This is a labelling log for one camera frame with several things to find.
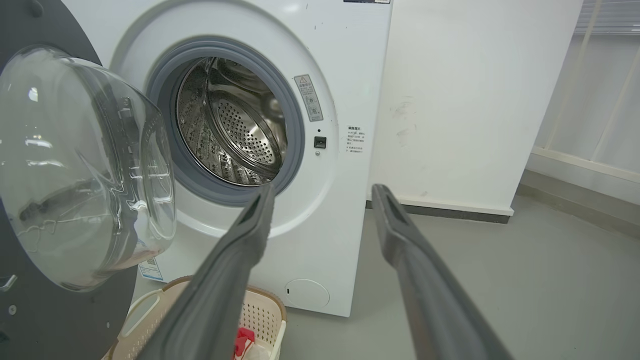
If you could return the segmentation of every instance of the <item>washing machine door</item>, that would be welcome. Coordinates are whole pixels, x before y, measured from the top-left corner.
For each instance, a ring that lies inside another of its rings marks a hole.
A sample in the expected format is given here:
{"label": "washing machine door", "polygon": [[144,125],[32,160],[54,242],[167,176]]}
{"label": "washing machine door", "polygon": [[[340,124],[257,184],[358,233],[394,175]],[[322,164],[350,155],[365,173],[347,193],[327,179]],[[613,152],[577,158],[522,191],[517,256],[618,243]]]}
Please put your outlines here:
{"label": "washing machine door", "polygon": [[100,359],[175,232],[162,116],[61,1],[0,14],[0,358]]}

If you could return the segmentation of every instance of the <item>black panel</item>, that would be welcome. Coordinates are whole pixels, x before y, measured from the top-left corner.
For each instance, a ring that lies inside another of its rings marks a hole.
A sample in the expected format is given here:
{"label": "black panel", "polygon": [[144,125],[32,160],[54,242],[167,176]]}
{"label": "black panel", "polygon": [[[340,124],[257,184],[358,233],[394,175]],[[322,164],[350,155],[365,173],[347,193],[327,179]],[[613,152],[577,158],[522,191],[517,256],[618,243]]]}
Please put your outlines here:
{"label": "black panel", "polygon": [[[57,47],[100,64],[59,0],[1,0],[0,34],[0,71],[15,53],[32,45]],[[122,328],[136,272],[136,267],[124,270],[92,291],[54,284],[25,253],[0,199],[0,279],[17,276],[8,291],[0,291],[0,359],[99,360]]]}
{"label": "black panel", "polygon": [[0,71],[15,53],[38,44],[102,65],[80,24],[60,0],[0,1],[0,34]]}

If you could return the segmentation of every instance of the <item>white basket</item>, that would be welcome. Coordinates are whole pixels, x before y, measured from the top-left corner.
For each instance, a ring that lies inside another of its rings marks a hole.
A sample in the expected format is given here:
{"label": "white basket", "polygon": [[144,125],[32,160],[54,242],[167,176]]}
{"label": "white basket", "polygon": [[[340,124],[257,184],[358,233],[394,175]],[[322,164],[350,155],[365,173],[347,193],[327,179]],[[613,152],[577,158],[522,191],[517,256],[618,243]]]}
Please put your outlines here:
{"label": "white basket", "polygon": [[[189,280],[191,280],[190,276],[174,280],[164,288],[151,291],[136,300],[129,308],[125,323],[129,322],[140,304],[150,297],[157,297],[151,308],[133,325],[131,330],[126,333],[124,330],[120,331],[116,343],[104,360],[135,359]],[[287,311],[278,297],[264,290],[249,287],[244,295],[238,327],[245,327],[255,333],[255,343],[269,352],[269,360],[280,358],[280,344],[287,327]]]}

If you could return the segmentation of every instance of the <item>gray floor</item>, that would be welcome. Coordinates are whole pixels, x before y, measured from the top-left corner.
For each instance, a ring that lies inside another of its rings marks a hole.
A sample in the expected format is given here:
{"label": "gray floor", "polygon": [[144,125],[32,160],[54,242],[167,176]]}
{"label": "gray floor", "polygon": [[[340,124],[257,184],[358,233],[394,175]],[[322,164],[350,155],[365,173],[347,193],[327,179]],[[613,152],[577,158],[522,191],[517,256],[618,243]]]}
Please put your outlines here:
{"label": "gray floor", "polygon": [[[508,225],[412,218],[515,359],[639,359],[640,241],[529,199],[513,208]],[[136,298],[159,286],[139,279]],[[281,360],[414,358],[370,210],[351,318],[288,311]]]}

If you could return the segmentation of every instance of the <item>front-loading washing machine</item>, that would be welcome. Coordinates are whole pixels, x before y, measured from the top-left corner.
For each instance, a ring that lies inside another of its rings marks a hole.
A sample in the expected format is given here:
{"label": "front-loading washing machine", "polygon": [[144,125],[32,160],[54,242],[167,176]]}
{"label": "front-loading washing machine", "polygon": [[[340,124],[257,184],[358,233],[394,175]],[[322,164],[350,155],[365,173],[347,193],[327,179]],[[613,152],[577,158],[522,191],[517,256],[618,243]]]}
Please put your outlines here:
{"label": "front-loading washing machine", "polygon": [[84,32],[53,26],[31,45],[101,62],[161,110],[178,226],[144,277],[195,273],[271,183],[269,243],[250,284],[349,316],[389,0],[22,3],[34,24]]}

